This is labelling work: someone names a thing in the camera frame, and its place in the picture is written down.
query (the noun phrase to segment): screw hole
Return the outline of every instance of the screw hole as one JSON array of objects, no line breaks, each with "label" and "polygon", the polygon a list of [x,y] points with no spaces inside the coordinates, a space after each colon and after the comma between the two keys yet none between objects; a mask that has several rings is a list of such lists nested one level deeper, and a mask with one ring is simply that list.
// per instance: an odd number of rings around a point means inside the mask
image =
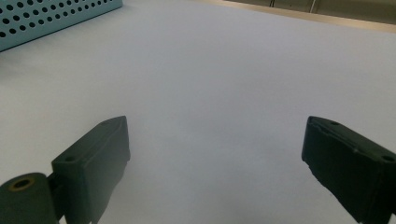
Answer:
[{"label": "screw hole", "polygon": [[384,159],[385,161],[395,161],[395,159],[390,156],[382,156],[382,159]]},{"label": "screw hole", "polygon": [[73,156],[70,157],[66,157],[66,159],[64,159],[65,161],[74,161],[76,158]]},{"label": "screw hole", "polygon": [[25,177],[23,179],[19,179],[12,183],[8,189],[11,191],[21,191],[29,188],[35,183],[35,180],[32,177]]}]

